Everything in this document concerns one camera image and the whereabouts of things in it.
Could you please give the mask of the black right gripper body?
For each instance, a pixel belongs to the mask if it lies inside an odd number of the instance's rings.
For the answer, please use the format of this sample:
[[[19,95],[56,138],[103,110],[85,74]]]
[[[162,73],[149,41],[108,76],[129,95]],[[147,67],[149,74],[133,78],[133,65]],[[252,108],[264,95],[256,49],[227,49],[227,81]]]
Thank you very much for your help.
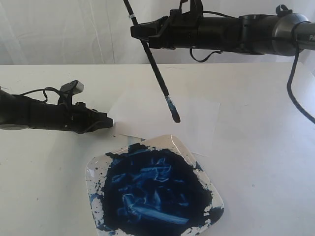
[[[224,49],[224,18],[204,17],[172,10],[150,22],[149,47],[153,49]]]

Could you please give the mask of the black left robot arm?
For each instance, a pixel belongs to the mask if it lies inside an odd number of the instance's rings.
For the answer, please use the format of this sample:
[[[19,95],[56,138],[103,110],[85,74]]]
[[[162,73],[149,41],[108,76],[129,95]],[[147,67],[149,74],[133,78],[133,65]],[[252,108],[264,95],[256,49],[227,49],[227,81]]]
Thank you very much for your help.
[[[39,129],[70,131],[77,134],[111,128],[106,113],[91,110],[85,103],[43,103],[24,95],[0,92],[0,128],[3,130]]]

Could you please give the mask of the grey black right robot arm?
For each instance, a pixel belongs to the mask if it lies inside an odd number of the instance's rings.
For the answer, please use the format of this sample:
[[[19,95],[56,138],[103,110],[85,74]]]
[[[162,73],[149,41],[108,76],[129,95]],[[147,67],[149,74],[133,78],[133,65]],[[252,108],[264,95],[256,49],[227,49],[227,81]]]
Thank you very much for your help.
[[[303,50],[315,48],[315,25],[305,16],[283,10],[276,15],[244,15],[232,17],[212,11],[182,13],[138,23],[134,13],[130,34],[141,41],[153,73],[162,90],[173,120],[180,116],[171,100],[151,49],[177,48],[210,50],[212,54],[232,52],[245,55],[280,55],[298,59]]]

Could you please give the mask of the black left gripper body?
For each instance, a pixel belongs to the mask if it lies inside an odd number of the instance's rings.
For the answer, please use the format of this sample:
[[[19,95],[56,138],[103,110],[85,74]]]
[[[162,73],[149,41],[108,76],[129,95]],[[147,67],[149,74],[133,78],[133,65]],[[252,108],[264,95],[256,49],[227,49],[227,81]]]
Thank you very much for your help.
[[[91,131],[98,123],[98,112],[83,102],[59,105],[29,101],[29,127],[41,130],[70,131],[78,134]]]

